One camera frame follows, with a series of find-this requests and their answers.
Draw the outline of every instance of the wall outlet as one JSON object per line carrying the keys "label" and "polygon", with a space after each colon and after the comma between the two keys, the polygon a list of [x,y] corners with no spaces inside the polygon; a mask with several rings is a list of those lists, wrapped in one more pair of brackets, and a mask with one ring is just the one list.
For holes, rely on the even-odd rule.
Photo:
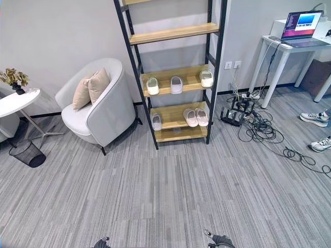
{"label": "wall outlet", "polygon": [[238,60],[234,63],[233,69],[239,69],[242,66],[242,61]]}
{"label": "wall outlet", "polygon": [[225,62],[224,70],[229,70],[232,68],[232,61]]}

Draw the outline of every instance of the beige pillow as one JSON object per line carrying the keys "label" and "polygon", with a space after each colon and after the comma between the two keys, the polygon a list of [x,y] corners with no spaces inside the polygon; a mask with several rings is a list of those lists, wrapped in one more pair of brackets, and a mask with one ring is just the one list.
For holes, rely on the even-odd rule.
{"label": "beige pillow", "polygon": [[84,77],[78,84],[76,91],[74,92],[72,99],[73,110],[79,110],[83,106],[87,105],[91,98],[88,92],[88,80],[93,76],[93,73]]}
{"label": "beige pillow", "polygon": [[99,72],[95,73],[88,81],[89,97],[91,98],[92,104],[94,104],[102,92],[107,88],[110,83],[110,78],[107,72],[102,68]]}

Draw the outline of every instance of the desk leg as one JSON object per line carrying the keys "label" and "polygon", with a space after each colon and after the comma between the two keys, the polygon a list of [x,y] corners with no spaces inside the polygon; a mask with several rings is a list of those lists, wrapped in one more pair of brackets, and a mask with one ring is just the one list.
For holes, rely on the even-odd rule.
{"label": "desk leg", "polygon": [[38,126],[38,124],[27,114],[25,113],[23,110],[20,110],[21,113],[26,117],[26,119],[28,119],[31,124],[39,131],[41,132],[41,137],[38,137],[38,138],[41,138],[41,142],[40,142],[40,145],[39,145],[39,149],[41,148],[42,144],[43,144],[43,141],[45,139],[46,136],[54,136],[54,135],[63,135],[64,133],[49,133],[49,132],[45,132],[43,129],[40,128],[40,126]]}
{"label": "desk leg", "polygon": [[320,92],[317,94],[317,96],[314,99],[314,102],[319,102],[322,97],[324,96],[324,94],[326,93],[327,89],[329,89],[331,85],[331,75],[329,76],[329,78],[326,80],[326,82],[324,83],[324,85],[322,86]]}
{"label": "desk leg", "polygon": [[259,54],[259,58],[258,58],[258,61],[257,61],[257,65],[255,67],[253,78],[252,78],[252,81],[250,82],[250,86],[249,86],[249,92],[251,92],[251,93],[253,92],[255,84],[257,83],[257,78],[258,78],[258,75],[259,75],[259,71],[260,71],[261,66],[262,66],[262,60],[263,60],[263,57],[264,57],[264,54],[265,54],[266,51],[267,51],[267,45],[263,40],[261,50],[260,50],[260,54]]}
{"label": "desk leg", "polygon": [[296,80],[294,87],[297,88],[297,87],[300,86],[301,81],[302,81],[302,79],[304,79],[304,76],[306,75],[306,72],[308,71],[308,68],[309,68],[312,60],[315,58],[315,55],[316,55],[316,51],[312,51],[312,52],[309,53],[309,56],[306,60],[306,63],[304,65],[304,67],[302,68],[302,71],[301,71],[298,79]]}
{"label": "desk leg", "polygon": [[279,65],[277,67],[277,70],[275,72],[275,75],[273,77],[273,80],[270,84],[270,87],[269,87],[269,90],[267,92],[267,95],[265,96],[264,98],[264,101],[262,103],[262,108],[266,108],[268,106],[268,103],[270,101],[270,98],[272,96],[272,94],[274,93],[274,90],[276,88],[276,85],[278,83],[278,80],[281,76],[281,73],[283,72],[283,69],[284,69],[284,66],[286,64],[286,62],[288,61],[288,58],[290,56],[290,53],[289,52],[283,52],[283,55],[280,59],[280,62],[279,62]]}

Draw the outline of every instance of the white slipper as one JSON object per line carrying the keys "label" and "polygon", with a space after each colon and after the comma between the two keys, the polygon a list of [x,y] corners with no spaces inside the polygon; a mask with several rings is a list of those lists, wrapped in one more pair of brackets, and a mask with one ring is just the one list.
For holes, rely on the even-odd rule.
{"label": "white slipper", "polygon": [[161,117],[158,113],[151,116],[151,121],[154,131],[160,131],[162,129]]}
{"label": "white slipper", "polygon": [[197,117],[195,116],[195,111],[193,109],[185,109],[183,115],[189,127],[194,128],[199,124]]}
{"label": "white slipper", "polygon": [[155,77],[150,77],[146,83],[148,93],[153,96],[159,94],[159,82]]}
{"label": "white slipper", "polygon": [[180,94],[183,91],[183,80],[179,76],[173,76],[170,82],[171,94]]}
{"label": "white slipper", "polygon": [[195,116],[197,117],[199,126],[201,127],[206,127],[208,126],[208,115],[206,111],[199,107],[195,109]]}
{"label": "white slipper", "polygon": [[210,70],[203,70],[200,72],[201,85],[204,88],[212,87],[214,83],[213,74]]}

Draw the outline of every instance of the armchair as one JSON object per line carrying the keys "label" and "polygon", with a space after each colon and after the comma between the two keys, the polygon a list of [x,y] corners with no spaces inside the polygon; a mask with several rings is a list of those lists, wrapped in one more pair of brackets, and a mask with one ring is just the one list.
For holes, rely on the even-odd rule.
{"label": "armchair", "polygon": [[[95,104],[74,111],[72,98],[79,81],[103,67],[111,79],[110,84]],[[123,133],[136,118],[122,63],[114,58],[99,59],[85,66],[63,86],[55,100],[62,108],[64,124],[81,139],[99,144],[103,155],[106,155],[104,146]]]}
{"label": "armchair", "polygon": [[0,143],[14,137],[19,124],[20,119],[15,113],[0,118]]}

